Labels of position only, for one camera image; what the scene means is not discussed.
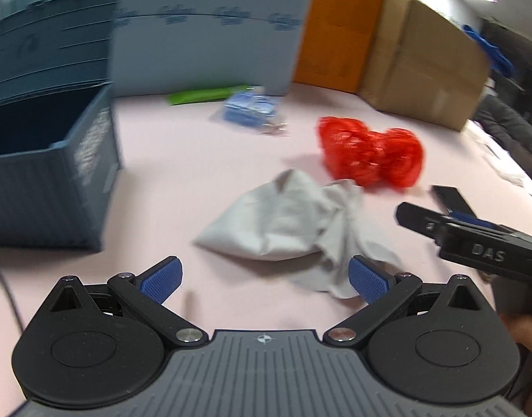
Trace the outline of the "green tube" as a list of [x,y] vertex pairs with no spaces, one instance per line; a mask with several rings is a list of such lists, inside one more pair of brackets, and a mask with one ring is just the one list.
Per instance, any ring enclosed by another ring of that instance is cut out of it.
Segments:
[[218,102],[249,89],[251,89],[249,85],[239,85],[227,88],[184,90],[169,94],[167,101],[171,106]]

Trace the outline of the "brown cardboard box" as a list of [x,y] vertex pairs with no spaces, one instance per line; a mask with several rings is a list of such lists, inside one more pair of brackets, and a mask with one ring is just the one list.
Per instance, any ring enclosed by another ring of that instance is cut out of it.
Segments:
[[461,29],[418,0],[384,0],[358,95],[375,109],[460,132],[490,61]]

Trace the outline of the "large light blue carton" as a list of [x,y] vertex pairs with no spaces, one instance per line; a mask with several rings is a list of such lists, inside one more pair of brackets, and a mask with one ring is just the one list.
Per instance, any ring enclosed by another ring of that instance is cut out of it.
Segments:
[[310,0],[120,0],[111,48],[118,96],[256,85],[282,95]]

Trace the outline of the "blue cloth in background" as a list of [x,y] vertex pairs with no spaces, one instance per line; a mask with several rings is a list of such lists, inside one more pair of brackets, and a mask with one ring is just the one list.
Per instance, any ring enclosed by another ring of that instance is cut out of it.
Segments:
[[483,49],[483,52],[487,55],[491,69],[497,71],[505,78],[511,78],[515,72],[515,66],[509,59],[501,52],[500,48],[491,44],[485,38],[483,38],[476,30],[470,25],[462,25],[463,32],[469,36]]

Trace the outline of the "orange cardboard box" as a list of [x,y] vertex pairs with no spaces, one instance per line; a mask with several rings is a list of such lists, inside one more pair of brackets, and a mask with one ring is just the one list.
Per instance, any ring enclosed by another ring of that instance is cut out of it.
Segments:
[[384,0],[312,0],[293,81],[358,92]]

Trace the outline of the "grey white cloth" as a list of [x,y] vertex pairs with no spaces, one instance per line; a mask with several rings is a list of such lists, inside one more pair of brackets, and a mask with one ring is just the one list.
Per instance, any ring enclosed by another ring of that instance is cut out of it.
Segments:
[[349,281],[353,256],[402,271],[397,251],[365,209],[363,189],[349,179],[321,186],[301,170],[286,170],[242,195],[194,242],[238,259],[284,263],[295,284],[337,299],[357,295]]

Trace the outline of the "black flat phone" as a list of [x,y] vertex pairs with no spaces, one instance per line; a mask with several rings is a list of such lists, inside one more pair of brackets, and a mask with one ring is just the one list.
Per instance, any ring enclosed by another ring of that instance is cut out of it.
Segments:
[[451,218],[464,221],[477,219],[477,216],[456,187],[431,186],[431,193],[439,208]]

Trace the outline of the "dark blue storage box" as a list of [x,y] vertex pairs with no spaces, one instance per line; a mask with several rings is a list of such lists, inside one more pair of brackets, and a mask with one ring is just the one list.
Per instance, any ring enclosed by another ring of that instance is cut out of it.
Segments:
[[108,75],[119,0],[0,20],[0,247],[100,251],[122,161]]

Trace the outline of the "red plastic bag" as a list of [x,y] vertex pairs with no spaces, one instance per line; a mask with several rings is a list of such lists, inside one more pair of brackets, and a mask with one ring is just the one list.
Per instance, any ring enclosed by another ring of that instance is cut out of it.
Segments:
[[358,186],[409,188],[418,182],[424,150],[409,130],[369,129],[355,118],[323,117],[317,124],[323,163],[337,180],[350,179]]

